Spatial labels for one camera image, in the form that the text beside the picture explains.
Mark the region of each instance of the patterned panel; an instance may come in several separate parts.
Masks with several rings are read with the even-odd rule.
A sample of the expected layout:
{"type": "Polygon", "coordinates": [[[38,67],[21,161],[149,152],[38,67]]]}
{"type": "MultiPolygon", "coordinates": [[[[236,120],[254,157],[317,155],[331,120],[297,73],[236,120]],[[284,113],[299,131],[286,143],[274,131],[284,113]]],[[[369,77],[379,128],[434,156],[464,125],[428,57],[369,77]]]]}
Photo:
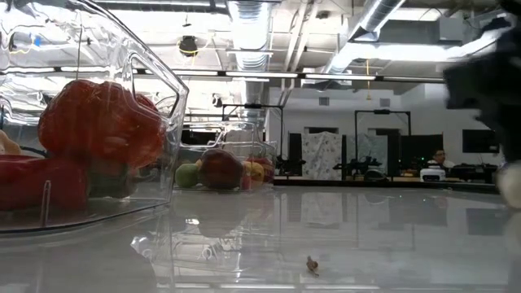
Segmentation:
{"type": "Polygon", "coordinates": [[[340,180],[333,167],[342,161],[342,136],[332,133],[302,134],[303,176],[314,180],[340,180]]]}

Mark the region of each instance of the red bell pepper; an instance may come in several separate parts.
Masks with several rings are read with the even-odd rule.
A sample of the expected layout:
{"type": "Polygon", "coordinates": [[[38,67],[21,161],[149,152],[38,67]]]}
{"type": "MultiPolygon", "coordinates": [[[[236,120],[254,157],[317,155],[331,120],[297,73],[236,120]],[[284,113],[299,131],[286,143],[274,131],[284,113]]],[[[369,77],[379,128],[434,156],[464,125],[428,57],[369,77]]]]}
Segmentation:
{"type": "Polygon", "coordinates": [[[0,155],[0,211],[42,205],[46,181],[50,181],[50,206],[86,208],[87,176],[78,163],[60,158],[0,155]]]}

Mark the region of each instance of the ceiling light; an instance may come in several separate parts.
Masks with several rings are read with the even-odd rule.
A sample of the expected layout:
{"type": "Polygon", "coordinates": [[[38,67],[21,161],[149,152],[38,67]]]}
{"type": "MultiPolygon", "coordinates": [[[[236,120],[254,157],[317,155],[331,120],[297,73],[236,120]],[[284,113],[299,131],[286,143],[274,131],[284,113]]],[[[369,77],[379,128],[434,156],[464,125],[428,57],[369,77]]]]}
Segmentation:
{"type": "Polygon", "coordinates": [[[64,72],[107,72],[109,71],[109,67],[101,67],[101,66],[64,66],[61,68],[64,72]]]}
{"type": "Polygon", "coordinates": [[[291,72],[226,72],[228,77],[275,77],[275,78],[296,78],[297,73],[291,72]]]}
{"type": "Polygon", "coordinates": [[[226,49],[226,53],[230,54],[259,54],[259,55],[273,55],[274,52],[270,50],[249,50],[249,49],[226,49]]]}
{"type": "Polygon", "coordinates": [[[269,78],[257,78],[257,77],[234,77],[232,81],[256,81],[256,82],[268,82],[269,78]]]}
{"type": "Polygon", "coordinates": [[[173,70],[173,73],[179,76],[198,76],[198,77],[215,77],[217,71],[209,70],[173,70]]]}
{"type": "Polygon", "coordinates": [[[306,74],[308,79],[320,79],[320,80],[342,80],[342,81],[374,81],[376,77],[363,76],[363,75],[351,75],[351,74],[306,74]]]}
{"type": "Polygon", "coordinates": [[[6,68],[2,70],[1,72],[4,74],[7,73],[40,73],[40,72],[54,72],[54,68],[6,68]]]}
{"type": "Polygon", "coordinates": [[[421,83],[444,83],[444,79],[439,77],[383,77],[383,80],[421,83]]]}

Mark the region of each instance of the exposed pipe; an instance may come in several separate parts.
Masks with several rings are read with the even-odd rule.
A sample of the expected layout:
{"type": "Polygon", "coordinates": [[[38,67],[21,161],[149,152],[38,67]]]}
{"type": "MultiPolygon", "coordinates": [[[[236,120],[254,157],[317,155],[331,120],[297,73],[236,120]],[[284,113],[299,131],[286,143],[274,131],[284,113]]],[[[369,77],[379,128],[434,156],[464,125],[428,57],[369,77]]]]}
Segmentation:
{"type": "Polygon", "coordinates": [[[160,0],[94,0],[94,2],[108,10],[229,14],[225,0],[177,0],[167,2],[160,0]]]}
{"type": "MultiPolygon", "coordinates": [[[[269,42],[269,19],[272,3],[253,1],[228,1],[228,8],[233,20],[234,48],[238,50],[258,50],[257,52],[238,53],[237,68],[240,71],[266,71],[269,42]]],[[[241,99],[243,104],[266,104],[267,94],[263,94],[263,82],[241,81],[241,99]]],[[[258,112],[252,112],[252,118],[258,118],[258,112]]]]}
{"type": "Polygon", "coordinates": [[[323,73],[341,74],[349,64],[357,58],[357,46],[353,46],[352,41],[367,33],[373,34],[374,40],[378,40],[379,30],[387,23],[391,14],[400,8],[405,0],[368,0],[364,5],[360,19],[355,26],[350,29],[348,42],[333,56],[323,68],[323,73]]]}
{"type": "Polygon", "coordinates": [[[284,66],[282,67],[282,70],[284,72],[287,71],[288,67],[290,66],[291,57],[293,56],[293,50],[295,49],[296,42],[299,40],[300,30],[302,29],[302,24],[304,24],[304,17],[306,14],[306,9],[308,8],[307,2],[302,2],[299,7],[299,17],[296,20],[295,27],[293,28],[291,32],[291,39],[290,44],[287,47],[287,53],[286,58],[284,59],[284,66]]]}
{"type": "MultiPolygon", "coordinates": [[[[291,57],[293,56],[293,51],[295,50],[296,43],[299,40],[300,31],[302,30],[302,24],[304,24],[304,17],[306,15],[307,9],[308,9],[308,3],[301,2],[299,10],[297,12],[299,17],[296,20],[295,27],[292,29],[290,43],[289,43],[289,46],[287,47],[286,58],[284,59],[284,64],[282,65],[283,72],[286,72],[290,66],[291,57]]],[[[282,100],[284,98],[283,95],[285,93],[286,93],[286,79],[284,78],[284,79],[282,79],[282,82],[281,82],[281,95],[278,98],[277,105],[280,105],[282,103],[282,100]]]]}
{"type": "Polygon", "coordinates": [[[318,13],[318,4],[316,2],[313,3],[313,7],[311,8],[311,12],[309,12],[309,22],[302,29],[302,37],[300,37],[299,48],[296,51],[295,58],[293,59],[293,63],[291,65],[291,71],[294,72],[296,67],[299,65],[300,57],[302,57],[302,53],[304,53],[304,48],[308,43],[309,37],[309,28],[311,27],[310,23],[317,17],[318,13]]]}

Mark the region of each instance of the person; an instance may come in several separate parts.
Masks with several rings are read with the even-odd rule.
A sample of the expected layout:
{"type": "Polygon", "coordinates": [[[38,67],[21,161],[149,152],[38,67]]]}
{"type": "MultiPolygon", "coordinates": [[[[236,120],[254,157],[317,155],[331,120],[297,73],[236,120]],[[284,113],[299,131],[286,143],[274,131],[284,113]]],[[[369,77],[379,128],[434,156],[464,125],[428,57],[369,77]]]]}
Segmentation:
{"type": "Polygon", "coordinates": [[[428,161],[427,164],[438,164],[442,168],[453,168],[456,164],[446,159],[444,150],[436,150],[432,156],[432,160],[428,161]]]}

